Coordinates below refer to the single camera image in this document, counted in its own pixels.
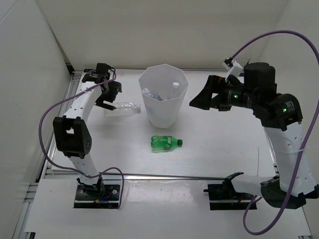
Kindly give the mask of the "clear unlabeled plastic bottle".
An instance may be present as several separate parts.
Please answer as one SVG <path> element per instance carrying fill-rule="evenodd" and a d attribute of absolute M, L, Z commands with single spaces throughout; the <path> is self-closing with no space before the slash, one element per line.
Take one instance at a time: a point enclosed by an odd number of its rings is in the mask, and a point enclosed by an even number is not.
<path fill-rule="evenodd" d="M 141 105 L 132 102 L 117 102 L 113 103 L 114 110 L 105 110 L 104 117 L 131 117 L 141 113 Z"/>

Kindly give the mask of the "white green label bottle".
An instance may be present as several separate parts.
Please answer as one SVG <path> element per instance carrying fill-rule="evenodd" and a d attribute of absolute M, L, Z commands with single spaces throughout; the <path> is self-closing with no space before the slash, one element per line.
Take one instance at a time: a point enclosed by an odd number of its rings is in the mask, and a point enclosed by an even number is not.
<path fill-rule="evenodd" d="M 179 90 L 180 84 L 179 82 L 173 82 L 172 88 L 167 96 L 167 99 L 175 99 L 180 97 L 180 90 Z"/>

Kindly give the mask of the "blue label water bottle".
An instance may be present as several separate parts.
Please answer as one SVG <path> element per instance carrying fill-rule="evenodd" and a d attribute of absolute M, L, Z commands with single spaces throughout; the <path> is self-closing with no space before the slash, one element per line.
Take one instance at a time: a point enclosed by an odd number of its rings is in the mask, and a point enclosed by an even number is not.
<path fill-rule="evenodd" d="M 149 96 L 150 98 L 157 100 L 159 102 L 163 101 L 158 93 L 151 92 L 148 88 L 142 89 L 142 94 Z"/>

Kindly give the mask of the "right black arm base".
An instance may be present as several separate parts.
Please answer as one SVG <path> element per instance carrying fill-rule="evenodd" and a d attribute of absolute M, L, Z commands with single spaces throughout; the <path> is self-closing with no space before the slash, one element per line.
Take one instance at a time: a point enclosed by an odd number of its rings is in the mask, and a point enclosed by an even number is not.
<path fill-rule="evenodd" d="M 207 188 L 203 192 L 208 194 L 211 211 L 246 210 L 253 195 L 236 192 L 232 185 L 232 180 L 242 174 L 244 173 L 235 172 L 224 178 L 221 183 L 207 183 Z"/>

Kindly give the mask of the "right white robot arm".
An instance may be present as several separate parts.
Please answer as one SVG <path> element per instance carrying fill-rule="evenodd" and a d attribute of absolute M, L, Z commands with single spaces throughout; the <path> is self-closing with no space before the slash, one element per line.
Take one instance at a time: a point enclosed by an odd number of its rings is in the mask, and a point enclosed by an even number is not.
<path fill-rule="evenodd" d="M 273 66 L 259 62 L 244 67 L 243 81 L 233 74 L 211 75 L 190 102 L 191 107 L 202 110 L 251 109 L 261 121 L 279 172 L 274 177 L 231 174 L 221 184 L 208 187 L 214 200 L 252 195 L 261 196 L 274 208 L 297 209 L 307 199 L 319 196 L 319 186 L 311 175 L 307 158 L 300 156 L 303 116 L 299 101 L 291 94 L 277 92 L 275 74 Z"/>

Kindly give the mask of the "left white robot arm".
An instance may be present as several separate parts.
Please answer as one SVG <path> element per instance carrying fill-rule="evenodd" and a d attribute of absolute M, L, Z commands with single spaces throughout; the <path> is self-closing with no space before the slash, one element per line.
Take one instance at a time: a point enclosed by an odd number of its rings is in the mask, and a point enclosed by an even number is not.
<path fill-rule="evenodd" d="M 115 77 L 115 69 L 106 63 L 98 63 L 95 70 L 81 78 L 75 98 L 69 109 L 61 117 L 53 120 L 56 146 L 68 157 L 79 173 L 79 184 L 87 186 L 87 193 L 93 199 L 103 197 L 105 188 L 100 184 L 100 173 L 90 155 L 92 137 L 86 125 L 94 106 L 113 111 L 112 105 L 122 85 Z"/>

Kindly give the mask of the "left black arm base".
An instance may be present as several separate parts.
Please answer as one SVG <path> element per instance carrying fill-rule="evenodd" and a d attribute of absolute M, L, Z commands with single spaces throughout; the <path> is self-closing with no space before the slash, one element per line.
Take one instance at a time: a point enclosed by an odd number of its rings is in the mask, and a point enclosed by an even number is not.
<path fill-rule="evenodd" d="M 75 209 L 118 209 L 120 205 L 121 185 L 105 184 L 99 180 L 98 185 L 78 184 L 73 208 Z"/>

